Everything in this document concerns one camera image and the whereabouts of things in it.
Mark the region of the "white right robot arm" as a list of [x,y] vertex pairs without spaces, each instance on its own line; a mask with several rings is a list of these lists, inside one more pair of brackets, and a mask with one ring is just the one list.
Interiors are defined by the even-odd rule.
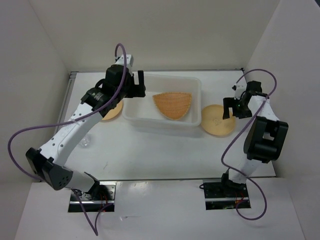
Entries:
[[222,118],[226,120],[231,117],[231,108],[234,117],[249,118],[253,123],[243,144],[246,158],[239,166],[228,167],[221,177],[219,191],[225,197],[244,188],[247,176],[251,176],[257,168],[279,158],[289,129],[288,123],[280,121],[274,114],[260,82],[237,82],[232,89],[234,96],[223,99]]

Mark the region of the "clear glass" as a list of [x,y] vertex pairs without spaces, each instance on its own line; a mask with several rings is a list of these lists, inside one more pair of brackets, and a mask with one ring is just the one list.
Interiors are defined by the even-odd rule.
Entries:
[[88,148],[90,146],[91,143],[91,136],[89,134],[86,134],[78,143],[78,145],[81,148]]

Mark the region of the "round tan plate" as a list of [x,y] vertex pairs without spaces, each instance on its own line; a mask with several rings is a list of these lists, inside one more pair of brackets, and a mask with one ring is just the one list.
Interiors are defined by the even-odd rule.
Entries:
[[122,111],[124,106],[124,101],[121,100],[115,108],[111,109],[103,118],[102,121],[110,121],[116,118]]
[[236,118],[223,119],[222,105],[208,105],[201,111],[201,127],[213,136],[224,137],[231,134],[236,128]]

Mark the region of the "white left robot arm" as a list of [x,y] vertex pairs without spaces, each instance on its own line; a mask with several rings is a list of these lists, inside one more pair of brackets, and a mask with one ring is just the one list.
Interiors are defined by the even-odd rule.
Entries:
[[63,188],[80,190],[88,200],[100,193],[100,182],[92,175],[66,167],[67,160],[85,135],[123,98],[143,98],[146,95],[144,72],[139,70],[138,84],[128,68],[113,64],[106,70],[105,78],[89,89],[70,118],[70,124],[62,127],[39,149],[30,148],[26,158],[40,178],[54,190]]

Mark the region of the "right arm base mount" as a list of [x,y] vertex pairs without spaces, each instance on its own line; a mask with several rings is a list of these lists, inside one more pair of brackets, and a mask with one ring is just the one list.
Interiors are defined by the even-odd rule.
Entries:
[[204,179],[199,188],[204,193],[205,208],[210,210],[250,209],[247,186],[240,189],[225,187],[219,179]]

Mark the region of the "woven bamboo fan-shaped plate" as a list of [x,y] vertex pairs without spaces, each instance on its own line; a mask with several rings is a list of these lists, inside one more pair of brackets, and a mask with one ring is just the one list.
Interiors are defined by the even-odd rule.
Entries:
[[158,111],[173,121],[180,120],[188,113],[192,98],[189,92],[164,92],[152,96]]

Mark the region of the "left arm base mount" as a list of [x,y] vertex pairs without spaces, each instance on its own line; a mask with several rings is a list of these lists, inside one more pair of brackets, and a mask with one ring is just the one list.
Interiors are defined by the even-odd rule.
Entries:
[[116,181],[101,181],[101,185],[105,186],[107,193],[98,193],[97,196],[91,197],[89,194],[76,190],[76,194],[71,192],[68,212],[69,213],[81,213],[83,212],[79,198],[83,204],[83,207],[88,213],[97,213],[102,210],[103,212],[115,211],[115,197],[116,197]]

